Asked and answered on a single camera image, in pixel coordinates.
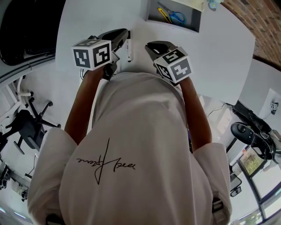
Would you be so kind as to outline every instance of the office chair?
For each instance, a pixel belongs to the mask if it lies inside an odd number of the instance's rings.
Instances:
[[[47,108],[53,105],[52,102],[48,102],[44,110],[38,114],[36,109],[34,108],[33,101],[34,98],[29,99],[29,105],[31,107],[31,110],[35,118],[30,114],[28,110],[21,110],[20,112],[18,112],[13,122],[8,126],[6,126],[6,128],[11,128],[11,130],[9,130],[5,134],[0,133],[0,152],[7,144],[8,142],[7,138],[16,132],[19,132],[21,137],[19,141],[14,142],[14,144],[21,154],[23,155],[25,154],[21,149],[21,144],[23,140],[30,148],[37,149],[39,151],[42,144],[43,137],[46,133],[46,131],[43,128],[43,124],[50,127],[58,127],[58,128],[61,127],[60,124],[56,126],[43,119],[43,115],[45,114]]]

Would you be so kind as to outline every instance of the blue scissors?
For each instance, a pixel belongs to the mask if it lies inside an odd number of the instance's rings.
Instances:
[[[174,12],[174,11],[168,9],[165,5],[163,5],[160,2],[158,2],[158,4],[168,12],[169,17],[170,17],[171,21],[173,22],[173,24],[180,25],[180,26],[184,25],[184,23],[186,22],[186,18],[181,12]]]

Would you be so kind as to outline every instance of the white t-shirt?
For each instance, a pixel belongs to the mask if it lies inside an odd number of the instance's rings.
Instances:
[[[190,153],[184,103],[172,85],[119,74],[99,94],[93,124],[79,146],[58,128],[45,135],[28,194],[35,223],[55,214],[68,225],[228,224],[225,148]],[[214,197],[223,202],[216,213]]]

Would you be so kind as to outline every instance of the yellow pen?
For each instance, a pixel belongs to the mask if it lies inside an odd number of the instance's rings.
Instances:
[[[166,21],[167,21],[168,23],[171,23],[171,24],[172,24],[172,21],[171,21],[170,17],[167,16],[167,14],[162,10],[162,8],[157,8],[157,9],[158,9],[159,12],[161,12],[161,14],[165,17]]]

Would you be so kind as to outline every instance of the white table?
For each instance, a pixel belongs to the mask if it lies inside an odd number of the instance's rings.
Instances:
[[[189,54],[198,93],[235,104],[249,72],[255,45],[252,33],[226,8],[206,7],[200,33],[163,23],[144,21],[148,0],[66,0],[58,31],[56,65],[76,72],[70,47],[90,35],[118,28],[132,32],[133,61],[118,51],[122,72],[156,73],[144,47],[147,42],[167,40]]]

